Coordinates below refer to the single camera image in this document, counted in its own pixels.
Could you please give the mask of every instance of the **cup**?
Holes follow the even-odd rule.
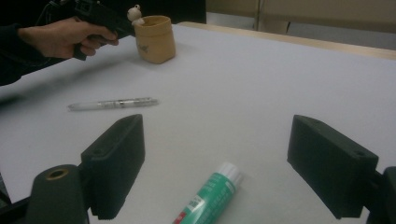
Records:
[[[165,16],[142,18],[145,23],[134,26],[140,57],[150,63],[164,63],[176,55],[171,19]]]

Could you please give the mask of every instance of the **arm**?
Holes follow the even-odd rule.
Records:
[[[118,45],[118,39],[106,27],[77,18],[28,28],[0,27],[0,85],[19,80],[24,71],[50,58],[72,58],[78,43],[84,54],[92,56],[103,44]]]

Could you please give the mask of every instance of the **hand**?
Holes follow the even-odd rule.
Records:
[[[56,21],[45,26],[21,28],[18,35],[45,57],[72,58],[74,47],[81,44],[81,52],[88,56],[96,53],[102,44],[118,45],[117,34],[77,17]]]

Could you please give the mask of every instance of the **white table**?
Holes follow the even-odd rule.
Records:
[[[245,179],[218,223],[337,221],[286,162],[292,117],[320,119],[395,165],[396,61],[174,26],[175,59],[151,64],[134,39],[0,88],[0,171],[13,202],[33,179],[80,153],[116,120],[142,114],[146,161],[112,221],[172,223],[224,161]],[[152,107],[70,112],[76,102],[151,96]]]

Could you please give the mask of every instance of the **pen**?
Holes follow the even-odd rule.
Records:
[[[113,101],[99,101],[99,102],[88,102],[88,103],[77,103],[69,105],[69,109],[76,110],[95,110],[95,109],[110,109],[110,108],[125,108],[132,106],[148,106],[157,105],[158,100],[151,97],[133,98],[125,100],[113,100]]]

